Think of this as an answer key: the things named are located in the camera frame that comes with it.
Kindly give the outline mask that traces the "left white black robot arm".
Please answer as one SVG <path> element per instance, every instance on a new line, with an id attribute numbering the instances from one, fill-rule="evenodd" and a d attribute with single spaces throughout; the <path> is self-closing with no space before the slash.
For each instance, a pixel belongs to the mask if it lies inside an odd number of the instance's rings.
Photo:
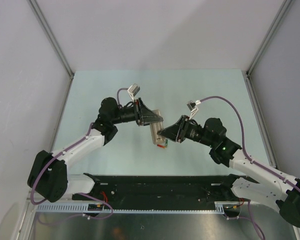
<path id="1" fill-rule="evenodd" d="M 31 203 L 42 203 L 35 201 L 35 193 L 40 194 L 43 201 L 51 203 L 67 195 L 85 195 L 90 200 L 97 199 L 101 193 L 100 181 L 88 173 L 70 174 L 71 167 L 89 153 L 108 144 L 118 132 L 117 124 L 136 122 L 138 126 L 148 126 L 163 120 L 141 98 L 130 101 L 125 106 L 120 106 L 113 97 L 103 99 L 97 119 L 89 125 L 86 134 L 60 150 L 42 150 L 35 156 L 27 180 L 31 188 Z"/>

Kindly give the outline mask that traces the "white remote control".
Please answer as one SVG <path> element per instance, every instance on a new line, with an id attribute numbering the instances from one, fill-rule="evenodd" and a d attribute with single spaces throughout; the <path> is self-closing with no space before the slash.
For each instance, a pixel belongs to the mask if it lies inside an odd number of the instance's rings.
<path id="1" fill-rule="evenodd" d="M 161 116 L 161 112 L 159 109 L 153 110 L 156 114 L 159 114 Z M 165 142 L 165 138 L 162 137 L 161 135 L 158 135 L 157 132 L 159 130 L 163 129 L 163 122 L 157 122 L 157 123 L 152 123 L 150 124 L 150 132 L 151 132 L 151 137 L 152 137 L 152 143 L 154 145 L 161 145 Z"/>

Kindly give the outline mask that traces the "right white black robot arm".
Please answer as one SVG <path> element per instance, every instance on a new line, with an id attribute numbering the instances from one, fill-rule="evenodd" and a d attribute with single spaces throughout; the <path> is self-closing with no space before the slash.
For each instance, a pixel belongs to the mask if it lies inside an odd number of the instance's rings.
<path id="1" fill-rule="evenodd" d="M 300 228 L 300 177 L 267 166 L 226 136 L 226 128 L 218 118 L 209 118 L 199 125 L 183 115 L 173 125 L 157 133 L 173 142 L 188 139 L 210 147 L 209 155 L 216 164 L 237 170 L 250 177 L 248 181 L 232 176 L 230 183 L 220 188 L 221 196 L 252 200 L 275 210 L 289 224 Z"/>

